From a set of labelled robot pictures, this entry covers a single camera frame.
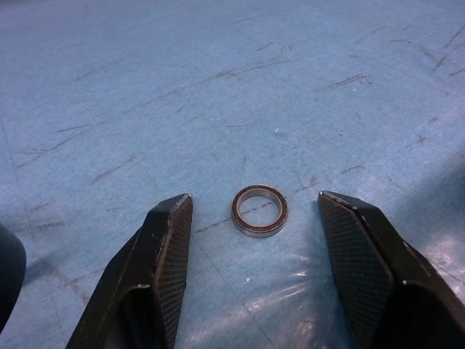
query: bearing outer ring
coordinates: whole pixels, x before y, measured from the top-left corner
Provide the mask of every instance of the bearing outer ring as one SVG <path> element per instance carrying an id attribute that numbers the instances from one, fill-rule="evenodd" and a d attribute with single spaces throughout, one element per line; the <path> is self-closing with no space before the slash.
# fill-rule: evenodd
<path id="1" fill-rule="evenodd" d="M 280 212 L 278 218 L 268 225 L 252 225 L 243 219 L 240 214 L 242 203 L 253 196 L 264 196 L 272 200 L 278 206 Z M 231 203 L 232 220 L 238 230 L 253 238 L 268 238 L 278 233 L 284 226 L 288 216 L 288 205 L 284 196 L 274 188 L 257 184 L 245 187 L 237 193 Z"/>

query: textured grip surface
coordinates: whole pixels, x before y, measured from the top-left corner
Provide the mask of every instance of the textured grip surface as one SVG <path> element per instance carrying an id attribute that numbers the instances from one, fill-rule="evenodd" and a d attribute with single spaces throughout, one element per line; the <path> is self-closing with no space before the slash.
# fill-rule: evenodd
<path id="1" fill-rule="evenodd" d="M 192 210 L 192 201 L 184 201 L 171 217 L 154 278 L 154 292 L 160 304 L 166 340 L 170 349 L 174 347 L 176 340 L 186 287 Z"/>
<path id="2" fill-rule="evenodd" d="M 392 275 L 353 211 L 320 197 L 339 296 L 362 348 L 370 348 L 392 292 Z"/>

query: table surface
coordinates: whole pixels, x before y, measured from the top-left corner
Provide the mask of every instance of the table surface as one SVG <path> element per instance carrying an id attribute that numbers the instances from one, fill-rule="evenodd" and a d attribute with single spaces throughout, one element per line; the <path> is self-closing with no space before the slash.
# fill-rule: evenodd
<path id="1" fill-rule="evenodd" d="M 28 255 L 1 348 L 64 348 L 180 193 L 176 348 L 355 347 L 319 190 L 381 207 L 465 301 L 465 2 L 6 0 L 0 34 L 1 222 Z M 229 219 L 258 182 L 289 205 L 261 240 Z"/>

